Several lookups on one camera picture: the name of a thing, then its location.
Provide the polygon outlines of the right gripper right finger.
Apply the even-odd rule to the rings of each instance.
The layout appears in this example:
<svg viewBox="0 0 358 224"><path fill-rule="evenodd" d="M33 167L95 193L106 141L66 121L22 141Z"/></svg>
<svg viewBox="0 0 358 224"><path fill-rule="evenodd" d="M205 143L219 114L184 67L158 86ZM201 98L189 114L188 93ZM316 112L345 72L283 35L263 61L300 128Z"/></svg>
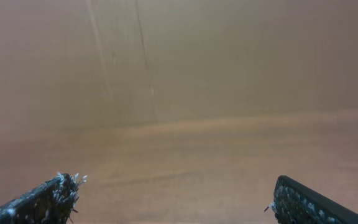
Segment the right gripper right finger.
<svg viewBox="0 0 358 224"><path fill-rule="evenodd" d="M279 224L358 224L358 213L286 175L278 177L266 209Z"/></svg>

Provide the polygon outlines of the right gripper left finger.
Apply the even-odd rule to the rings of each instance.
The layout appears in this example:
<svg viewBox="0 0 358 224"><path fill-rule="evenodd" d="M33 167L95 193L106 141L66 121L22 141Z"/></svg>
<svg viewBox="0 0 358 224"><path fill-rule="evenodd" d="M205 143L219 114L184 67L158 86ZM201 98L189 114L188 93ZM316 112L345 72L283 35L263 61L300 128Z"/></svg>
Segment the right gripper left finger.
<svg viewBox="0 0 358 224"><path fill-rule="evenodd" d="M86 178L59 172L19 198L1 205L0 224L66 224L71 220L71 213L77 212L78 191L86 183Z"/></svg>

